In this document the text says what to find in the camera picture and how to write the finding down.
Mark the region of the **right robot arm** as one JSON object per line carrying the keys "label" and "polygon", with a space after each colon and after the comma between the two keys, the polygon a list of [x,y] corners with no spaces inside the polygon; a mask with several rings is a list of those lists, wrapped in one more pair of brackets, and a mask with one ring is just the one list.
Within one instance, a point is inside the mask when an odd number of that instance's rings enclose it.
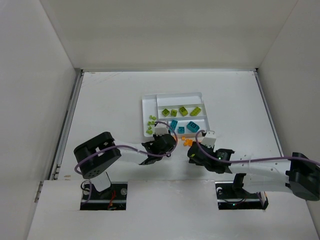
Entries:
{"label": "right robot arm", "polygon": [[306,201],[320,199],[320,165],[299,152],[291,157],[233,160],[231,149],[214,151],[193,142],[187,152],[189,163],[217,174],[234,174],[233,189],[248,193],[287,192]]}

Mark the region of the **long teal lego brick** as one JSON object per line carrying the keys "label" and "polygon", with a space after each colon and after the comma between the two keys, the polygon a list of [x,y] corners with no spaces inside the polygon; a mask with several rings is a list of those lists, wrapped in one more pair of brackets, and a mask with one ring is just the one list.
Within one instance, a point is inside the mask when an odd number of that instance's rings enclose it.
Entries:
{"label": "long teal lego brick", "polygon": [[178,121],[177,120],[172,120],[170,123],[170,128],[175,131],[176,127],[177,127]]}

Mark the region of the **teal sloped lego brick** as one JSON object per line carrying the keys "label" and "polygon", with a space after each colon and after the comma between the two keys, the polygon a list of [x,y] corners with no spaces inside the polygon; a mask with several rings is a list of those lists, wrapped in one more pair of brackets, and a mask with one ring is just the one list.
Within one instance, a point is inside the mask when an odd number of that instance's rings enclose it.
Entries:
{"label": "teal sloped lego brick", "polygon": [[187,124],[186,128],[187,128],[190,132],[192,132],[192,133],[196,133],[196,132],[198,132],[199,129],[200,129],[200,127],[199,127],[195,122],[193,122],[193,121],[190,121],[190,122]]}

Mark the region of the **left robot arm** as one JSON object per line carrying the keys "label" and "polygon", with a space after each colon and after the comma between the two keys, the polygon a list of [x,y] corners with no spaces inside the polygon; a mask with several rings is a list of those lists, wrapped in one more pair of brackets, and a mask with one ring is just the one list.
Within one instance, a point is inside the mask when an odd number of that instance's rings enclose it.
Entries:
{"label": "left robot arm", "polygon": [[153,135],[153,140],[128,145],[115,140],[110,132],[103,132],[80,144],[73,150],[77,165],[74,170],[90,181],[93,189],[104,192],[111,187],[107,168],[116,161],[135,163],[140,166],[152,165],[163,157],[170,157],[177,146],[177,140],[169,133]]}

